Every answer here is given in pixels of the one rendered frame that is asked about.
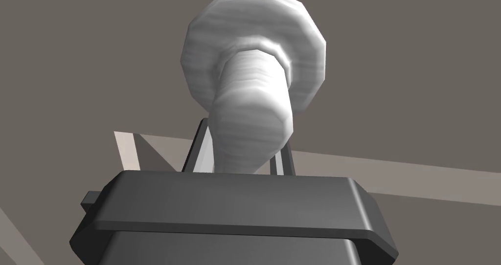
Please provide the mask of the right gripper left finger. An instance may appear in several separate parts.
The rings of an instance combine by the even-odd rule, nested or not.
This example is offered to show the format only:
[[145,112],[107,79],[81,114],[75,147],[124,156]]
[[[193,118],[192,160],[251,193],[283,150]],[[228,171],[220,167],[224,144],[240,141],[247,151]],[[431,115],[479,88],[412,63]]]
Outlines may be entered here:
[[203,118],[197,128],[182,172],[214,172],[213,143],[207,118]]

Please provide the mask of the white round door knob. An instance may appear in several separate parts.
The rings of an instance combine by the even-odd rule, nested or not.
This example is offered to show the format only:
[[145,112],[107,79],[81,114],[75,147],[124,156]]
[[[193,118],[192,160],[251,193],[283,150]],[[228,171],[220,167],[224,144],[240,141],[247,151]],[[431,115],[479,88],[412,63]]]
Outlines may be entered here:
[[181,66],[208,112],[214,171],[253,174],[324,82],[326,40],[297,0],[213,0],[188,25]]

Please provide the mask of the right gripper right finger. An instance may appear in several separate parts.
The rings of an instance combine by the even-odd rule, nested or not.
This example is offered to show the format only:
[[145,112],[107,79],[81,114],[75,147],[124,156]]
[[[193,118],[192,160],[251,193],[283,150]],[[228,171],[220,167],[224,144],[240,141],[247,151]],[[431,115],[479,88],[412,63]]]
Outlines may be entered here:
[[270,159],[270,174],[285,176],[296,175],[289,141],[287,141],[284,147]]

